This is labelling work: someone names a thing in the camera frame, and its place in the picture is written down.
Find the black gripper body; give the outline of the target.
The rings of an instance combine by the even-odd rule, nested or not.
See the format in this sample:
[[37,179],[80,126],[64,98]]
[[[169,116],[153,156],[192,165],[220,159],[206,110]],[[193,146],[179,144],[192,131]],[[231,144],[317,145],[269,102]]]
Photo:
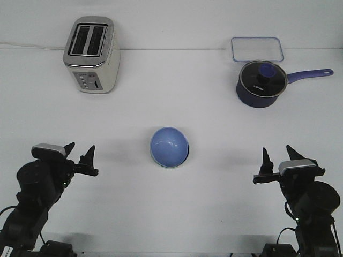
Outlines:
[[63,193],[76,173],[96,177],[99,170],[90,170],[67,158],[59,160],[40,160],[43,163],[40,191],[44,193]]
[[317,176],[322,176],[325,173],[325,168],[321,168],[318,164],[316,170],[302,171],[299,174],[286,175],[282,177],[279,172],[274,172],[270,175],[254,175],[254,184],[263,184],[270,182],[278,182],[281,192],[287,201],[294,201],[304,193],[306,187],[312,183]]

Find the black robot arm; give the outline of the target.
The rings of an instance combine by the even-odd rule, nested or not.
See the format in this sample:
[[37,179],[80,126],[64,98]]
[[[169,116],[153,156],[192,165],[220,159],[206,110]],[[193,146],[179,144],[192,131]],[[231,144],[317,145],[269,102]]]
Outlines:
[[291,244],[265,244],[261,256],[342,256],[332,213],[340,205],[338,192],[329,184],[316,181],[325,169],[315,159],[286,147],[288,161],[281,162],[273,172],[273,162],[266,149],[262,152],[262,166],[253,177],[254,184],[278,182],[286,202],[286,214],[296,222],[294,231],[298,250]]
[[82,155],[78,163],[68,159],[75,144],[65,146],[40,143],[31,148],[35,158],[17,172],[20,191],[18,204],[1,229],[1,256],[77,256],[72,244],[44,241],[39,251],[35,244],[48,220],[48,212],[61,198],[73,176],[77,173],[97,176],[94,167],[95,147]]

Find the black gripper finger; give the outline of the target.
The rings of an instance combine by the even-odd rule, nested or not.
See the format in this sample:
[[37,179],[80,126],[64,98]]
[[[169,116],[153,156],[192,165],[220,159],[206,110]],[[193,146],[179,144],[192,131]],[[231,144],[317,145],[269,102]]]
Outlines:
[[263,147],[262,151],[262,165],[259,169],[259,175],[270,175],[273,174],[273,167],[274,164],[270,160],[269,154],[265,147]]
[[298,153],[293,147],[290,145],[286,146],[286,150],[288,153],[288,156],[291,160],[305,160],[306,157],[302,156],[300,153]]
[[64,148],[64,157],[67,158],[69,156],[69,154],[71,153],[71,151],[73,150],[75,146],[75,143],[72,142],[72,143],[69,143],[67,145],[65,145],[63,148]]
[[90,170],[94,170],[94,154],[95,154],[95,146],[91,146],[90,149],[86,152],[86,154],[80,156],[78,164],[85,166]]

